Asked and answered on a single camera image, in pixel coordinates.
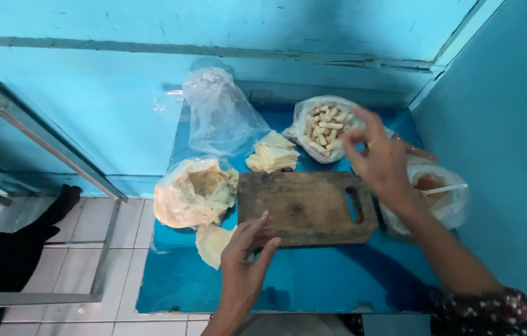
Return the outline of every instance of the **stack of wrappers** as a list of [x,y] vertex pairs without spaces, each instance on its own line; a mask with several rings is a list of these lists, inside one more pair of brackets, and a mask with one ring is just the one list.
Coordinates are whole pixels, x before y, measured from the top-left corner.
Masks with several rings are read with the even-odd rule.
[[288,139],[271,131],[255,145],[255,154],[251,154],[246,164],[253,172],[273,173],[282,169],[295,170],[299,152],[296,145]]

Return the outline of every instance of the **hand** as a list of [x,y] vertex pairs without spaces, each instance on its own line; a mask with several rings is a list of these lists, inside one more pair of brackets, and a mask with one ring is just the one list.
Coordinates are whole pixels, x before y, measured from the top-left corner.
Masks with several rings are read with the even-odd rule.
[[[377,114],[358,105],[352,108],[367,124],[365,129],[355,128],[341,137],[353,170],[390,210],[415,203],[418,197],[409,182],[402,144],[388,139]],[[357,152],[355,146],[361,142],[365,149]]]
[[[282,242],[269,229],[269,221],[266,211],[261,218],[239,224],[222,252],[222,297],[213,323],[206,330],[212,335],[234,332],[257,301],[267,268]],[[258,259],[249,261],[253,251],[262,246]]]

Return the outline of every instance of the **polka dot fabric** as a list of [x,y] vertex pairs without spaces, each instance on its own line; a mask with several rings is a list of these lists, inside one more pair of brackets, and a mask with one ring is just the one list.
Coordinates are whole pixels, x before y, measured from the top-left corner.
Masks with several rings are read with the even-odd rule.
[[503,292],[479,295],[436,295],[437,313],[431,330],[436,336],[527,336],[527,296],[505,287]]

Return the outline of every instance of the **blue table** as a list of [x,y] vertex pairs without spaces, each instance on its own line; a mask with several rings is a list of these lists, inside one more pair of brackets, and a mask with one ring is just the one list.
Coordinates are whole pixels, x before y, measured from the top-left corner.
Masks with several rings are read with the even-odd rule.
[[[293,120],[292,104],[254,105],[273,129],[282,132]],[[409,110],[376,109],[384,124],[422,148]],[[190,113],[188,107],[182,115]],[[170,165],[201,156],[188,147],[189,123],[180,122]],[[319,164],[300,147],[297,172],[349,171],[346,158]],[[245,157],[229,160],[239,172],[249,172]],[[237,225],[236,206],[222,227]],[[254,312],[395,313],[429,310],[428,289],[438,284],[422,252],[412,244],[376,230],[364,245],[277,251]],[[195,248],[192,229],[173,230],[155,221],[137,300],[139,313],[179,311],[212,313],[222,288],[222,272],[204,263]]]

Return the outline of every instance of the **cutting board handle hole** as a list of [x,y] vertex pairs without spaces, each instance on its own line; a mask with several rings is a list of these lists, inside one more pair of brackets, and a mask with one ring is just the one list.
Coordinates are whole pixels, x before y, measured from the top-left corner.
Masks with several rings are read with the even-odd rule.
[[351,220],[355,224],[361,224],[365,220],[363,215],[363,207],[361,206],[361,199],[357,188],[350,186],[346,187],[346,202],[348,203],[348,212],[351,215]]

